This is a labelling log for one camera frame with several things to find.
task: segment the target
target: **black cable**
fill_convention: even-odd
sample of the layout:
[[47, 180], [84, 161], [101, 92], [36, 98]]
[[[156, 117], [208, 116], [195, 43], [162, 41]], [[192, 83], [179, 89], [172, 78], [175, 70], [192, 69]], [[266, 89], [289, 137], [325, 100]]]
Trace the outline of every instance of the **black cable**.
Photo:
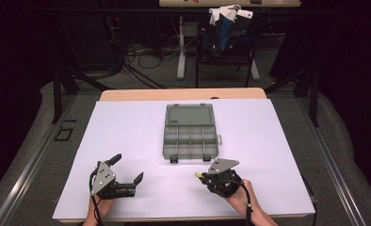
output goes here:
[[[113, 69], [113, 70], [111, 70], [107, 73], [100, 74], [100, 75], [88, 75], [88, 77], [92, 78], [93, 80], [100, 80], [100, 79], [105, 79], [105, 78], [111, 77], [111, 76], [119, 73], [120, 71], [121, 71], [121, 69], [118, 68], [118, 69]], [[81, 78], [78, 78], [75, 75], [73, 77], [74, 77], [74, 79], [82, 80]]]
[[251, 226], [253, 225], [253, 223], [250, 221], [250, 218], [252, 216], [252, 205], [250, 203], [250, 193], [248, 192], [247, 188], [245, 187], [244, 183], [241, 181], [241, 183], [237, 182], [237, 181], [233, 181], [233, 180], [224, 180], [224, 181], [221, 181], [222, 183], [236, 183], [238, 184], [239, 186], [241, 186], [242, 188], [244, 188], [244, 191], [247, 195], [247, 215], [245, 217], [245, 225], [246, 226]]
[[[133, 50], [133, 54], [129, 54], [128, 53], [129, 52], [129, 50], [128, 50], [129, 48], [131, 48]], [[124, 61], [130, 64], [136, 58], [136, 48], [132, 44], [130, 44], [129, 47], [127, 48], [127, 52], [126, 52], [126, 54], [124, 56], [125, 56]]]
[[[189, 87], [186, 87], [186, 86], [170, 86], [170, 85], [163, 85], [163, 84], [157, 83], [153, 81], [150, 77], [148, 77], [146, 74], [140, 72], [139, 70], [135, 69], [129, 64], [124, 64], [123, 68], [128, 70], [128, 72], [132, 74], [136, 79], [138, 79], [141, 83], [143, 83], [144, 85], [152, 89], [167, 89], [170, 87], [189, 89]], [[150, 81], [151, 83], [153, 83], [153, 85], [150, 85], [147, 82], [143, 81], [140, 77], [143, 77], [144, 79]]]
[[266, 35], [263, 34], [259, 37], [259, 40], [268, 40], [268, 39], [274, 39], [278, 37], [285, 37], [285, 34], [276, 34], [276, 35]]
[[141, 56], [139, 56], [138, 57], [138, 65], [139, 65], [139, 67], [141, 67], [143, 69], [154, 69], [154, 68], [159, 67], [159, 65], [161, 65], [161, 63], [162, 63], [163, 57], [159, 53], [157, 53], [157, 54], [158, 54], [158, 57], [159, 57], [159, 62], [156, 65], [153, 65], [151, 67], [142, 66], [141, 65]]
[[[172, 37], [168, 37], [165, 42], [169, 42], [170, 38], [172, 38]], [[179, 43], [176, 44], [176, 42], [178, 42], [178, 41], [179, 41], [179, 39], [176, 39], [173, 42], [172, 46], [170, 48], [168, 48], [169, 50], [162, 57], [173, 57], [173, 56], [175, 56], [177, 54], [178, 50], [179, 50]]]
[[304, 177], [302, 174], [301, 174], [300, 176], [302, 177], [303, 183], [304, 183], [304, 184], [306, 185], [306, 187], [308, 188], [311, 197], [313, 197], [313, 199], [314, 199], [314, 200], [313, 200], [313, 208], [315, 209], [315, 214], [314, 214], [314, 216], [313, 216], [313, 224], [312, 224], [312, 225], [315, 226], [316, 221], [317, 221], [317, 206], [316, 206], [317, 201], [315, 200], [315, 194], [313, 193], [313, 190], [312, 190], [312, 188], [310, 187], [309, 183], [306, 181], [305, 177]]
[[[90, 175], [90, 177], [89, 177], [89, 192], [91, 192], [91, 190], [92, 190], [92, 179], [93, 179], [93, 177], [97, 174], [97, 170], [98, 169], [96, 169], [91, 175]], [[94, 205], [94, 217], [95, 217], [95, 219], [97, 220], [97, 224], [99, 225], [99, 226], [104, 226], [104, 224], [103, 224], [103, 220], [102, 220], [102, 218], [101, 218], [101, 215], [100, 215], [100, 210], [98, 209], [98, 203], [97, 203], [97, 201], [95, 201], [95, 197], [94, 196], [91, 196], [91, 200], [92, 200], [92, 203], [93, 203], [93, 205]]]

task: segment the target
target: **table leg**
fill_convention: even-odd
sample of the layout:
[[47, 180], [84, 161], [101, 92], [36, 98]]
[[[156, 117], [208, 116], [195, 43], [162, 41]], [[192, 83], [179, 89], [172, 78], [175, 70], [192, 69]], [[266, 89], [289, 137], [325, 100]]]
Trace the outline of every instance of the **table leg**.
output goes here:
[[259, 82], [260, 81], [260, 76], [259, 76], [258, 68], [256, 67], [256, 60], [255, 59], [252, 61], [251, 72], [252, 72], [252, 80], [255, 81], [255, 82]]
[[180, 17], [179, 23], [179, 66], [177, 68], [177, 79], [185, 79], [185, 70], [186, 70], [186, 53], [185, 53], [185, 33], [184, 33], [184, 21], [183, 17]]

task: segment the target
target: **human hand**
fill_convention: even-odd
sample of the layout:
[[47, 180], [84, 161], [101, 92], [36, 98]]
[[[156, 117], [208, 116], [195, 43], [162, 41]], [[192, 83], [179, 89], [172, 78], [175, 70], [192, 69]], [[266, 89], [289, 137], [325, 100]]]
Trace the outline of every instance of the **human hand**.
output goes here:
[[[112, 200], [101, 200], [98, 195], [95, 195], [95, 201], [98, 203], [98, 211], [100, 212], [101, 220], [103, 220], [109, 211], [112, 208], [114, 203], [114, 199]], [[86, 217], [85, 222], [83, 223], [84, 226], [95, 226], [97, 225], [97, 219], [94, 216], [94, 203], [92, 202], [91, 197], [89, 198], [89, 211]]]
[[[252, 215], [250, 221], [256, 225], [277, 225], [277, 223], [262, 209], [260, 206], [255, 192], [253, 191], [252, 183], [249, 180], [243, 179], [242, 180], [244, 186], [250, 193], [250, 205], [252, 208]], [[224, 198], [232, 207], [233, 209], [238, 212], [241, 216], [246, 216], [247, 214], [247, 206], [248, 206], [248, 198], [245, 190], [242, 187], [239, 187], [238, 190], [229, 198]]]

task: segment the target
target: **plastic organizer box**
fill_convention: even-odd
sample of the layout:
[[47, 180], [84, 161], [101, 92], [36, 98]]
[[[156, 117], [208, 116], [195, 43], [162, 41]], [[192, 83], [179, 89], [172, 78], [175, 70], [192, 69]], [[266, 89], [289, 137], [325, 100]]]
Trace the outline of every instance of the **plastic organizer box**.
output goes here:
[[212, 105], [167, 106], [163, 155], [170, 163], [178, 163], [179, 159], [210, 161], [218, 156]]

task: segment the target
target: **white paper sheet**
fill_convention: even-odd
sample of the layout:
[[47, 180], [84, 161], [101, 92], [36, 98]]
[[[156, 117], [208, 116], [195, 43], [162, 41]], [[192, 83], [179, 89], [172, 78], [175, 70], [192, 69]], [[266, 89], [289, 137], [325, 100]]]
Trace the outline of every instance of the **white paper sheet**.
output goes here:
[[120, 183], [131, 183], [144, 171], [134, 198], [117, 199], [107, 219], [215, 218], [239, 216], [195, 177], [210, 162], [179, 160], [162, 154], [166, 106], [210, 103], [214, 108], [220, 158], [240, 161], [234, 167], [252, 181], [257, 198], [270, 215], [315, 212], [270, 100], [195, 100], [98, 102], [78, 149], [53, 218], [84, 218], [89, 203], [89, 175], [97, 161], [117, 153], [111, 169]]

